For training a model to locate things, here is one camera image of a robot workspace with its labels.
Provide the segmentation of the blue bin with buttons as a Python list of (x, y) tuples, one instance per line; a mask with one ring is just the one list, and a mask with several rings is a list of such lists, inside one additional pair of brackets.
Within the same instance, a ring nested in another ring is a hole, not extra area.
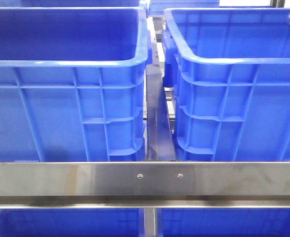
[(0, 7), (0, 162), (142, 161), (140, 7)]

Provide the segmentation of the blue bin at left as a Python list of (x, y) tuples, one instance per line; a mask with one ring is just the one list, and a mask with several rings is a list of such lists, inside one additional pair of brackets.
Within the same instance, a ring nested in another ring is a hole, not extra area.
[(181, 161), (290, 161), (290, 8), (168, 8)]

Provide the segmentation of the far blue crate top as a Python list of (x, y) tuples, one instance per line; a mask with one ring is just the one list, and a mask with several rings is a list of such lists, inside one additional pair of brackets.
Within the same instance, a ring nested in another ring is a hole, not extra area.
[(149, 13), (153, 16), (164, 14), (167, 8), (218, 8), (219, 0), (152, 0), (149, 4)]

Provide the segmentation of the blue bin lower right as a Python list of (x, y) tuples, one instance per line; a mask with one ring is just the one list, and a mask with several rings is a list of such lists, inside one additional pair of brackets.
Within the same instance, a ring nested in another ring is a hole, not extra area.
[(161, 237), (290, 237), (290, 208), (162, 208)]

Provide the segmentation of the blue bin lower left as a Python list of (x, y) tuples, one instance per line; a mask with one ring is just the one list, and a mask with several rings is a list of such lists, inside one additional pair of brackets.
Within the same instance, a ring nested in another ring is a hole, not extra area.
[(4, 209), (0, 237), (142, 237), (141, 209)]

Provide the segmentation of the right rail screw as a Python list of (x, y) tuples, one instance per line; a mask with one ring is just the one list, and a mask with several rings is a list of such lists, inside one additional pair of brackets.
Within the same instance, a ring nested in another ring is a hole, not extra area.
[(182, 179), (182, 178), (183, 178), (183, 174), (182, 174), (182, 173), (179, 173), (179, 174), (177, 175), (177, 177), (178, 177), (178, 179)]

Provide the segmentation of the rail screw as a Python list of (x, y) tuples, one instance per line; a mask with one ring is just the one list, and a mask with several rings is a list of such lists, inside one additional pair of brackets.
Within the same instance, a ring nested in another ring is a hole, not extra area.
[(138, 179), (142, 179), (142, 178), (143, 178), (143, 174), (139, 173), (139, 174), (137, 175), (137, 178), (138, 178)]
[(183, 174), (182, 174), (182, 173), (179, 173), (179, 174), (177, 175), (177, 177), (178, 177), (178, 179), (182, 179), (182, 178), (183, 178)]

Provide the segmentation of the left rail screw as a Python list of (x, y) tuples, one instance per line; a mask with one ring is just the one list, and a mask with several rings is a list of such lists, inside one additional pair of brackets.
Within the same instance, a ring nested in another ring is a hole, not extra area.
[(142, 179), (142, 178), (143, 178), (143, 174), (139, 173), (139, 174), (137, 175), (137, 178), (138, 178), (138, 179)]

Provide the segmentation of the stainless steel shelf rail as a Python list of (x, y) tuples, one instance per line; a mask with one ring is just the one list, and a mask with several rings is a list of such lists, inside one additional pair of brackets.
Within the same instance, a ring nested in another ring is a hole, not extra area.
[(147, 207), (290, 208), (290, 162), (0, 163), (0, 208)]

